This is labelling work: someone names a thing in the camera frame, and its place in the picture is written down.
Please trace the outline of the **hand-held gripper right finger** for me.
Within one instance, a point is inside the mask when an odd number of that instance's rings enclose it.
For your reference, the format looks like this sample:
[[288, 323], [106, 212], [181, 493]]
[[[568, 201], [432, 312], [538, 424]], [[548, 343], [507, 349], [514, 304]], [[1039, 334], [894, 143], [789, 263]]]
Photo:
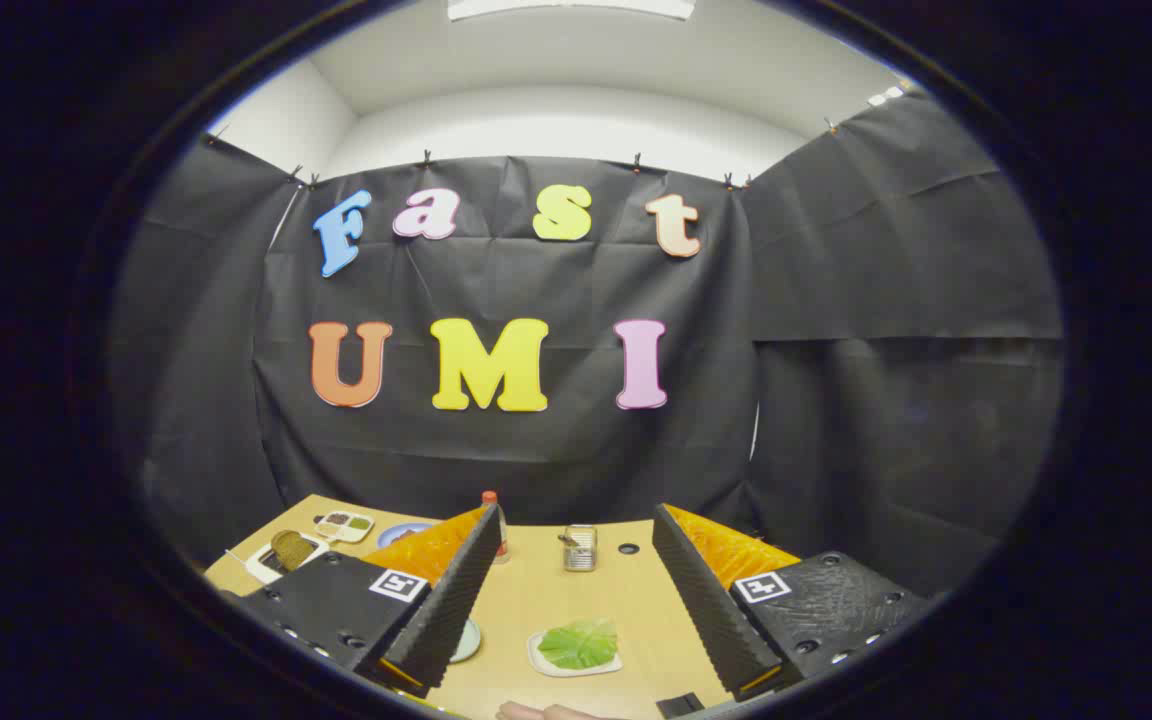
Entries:
[[846, 553], [799, 559], [668, 503], [652, 543], [736, 702], [867, 655], [927, 605]]

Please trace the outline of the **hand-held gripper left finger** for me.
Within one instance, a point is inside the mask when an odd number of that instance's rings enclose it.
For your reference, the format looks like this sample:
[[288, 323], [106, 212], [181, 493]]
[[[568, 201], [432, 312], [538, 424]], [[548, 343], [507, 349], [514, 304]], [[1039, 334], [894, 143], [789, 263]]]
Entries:
[[223, 597], [306, 655], [424, 698], [444, 682], [500, 543], [499, 507], [486, 503], [364, 559], [324, 552]]

